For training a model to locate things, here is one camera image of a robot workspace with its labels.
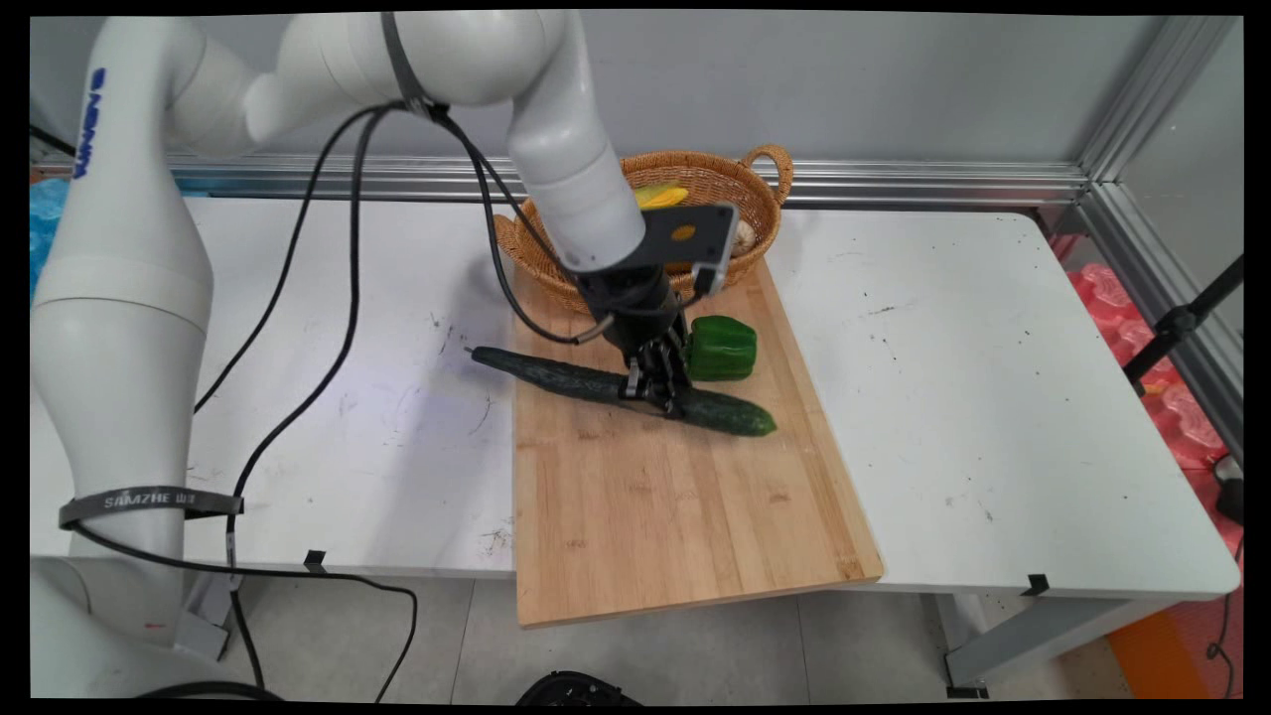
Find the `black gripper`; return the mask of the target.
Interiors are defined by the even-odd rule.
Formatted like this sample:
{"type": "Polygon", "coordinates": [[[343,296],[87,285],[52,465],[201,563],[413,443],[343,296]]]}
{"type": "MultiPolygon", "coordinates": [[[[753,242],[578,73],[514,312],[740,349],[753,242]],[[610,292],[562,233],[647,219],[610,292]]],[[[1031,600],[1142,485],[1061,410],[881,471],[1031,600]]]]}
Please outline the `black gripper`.
{"type": "Polygon", "coordinates": [[[693,389],[685,345],[688,321],[663,264],[574,276],[592,317],[613,317],[602,337],[627,363],[622,400],[653,404],[663,417],[685,420],[693,389]]]}

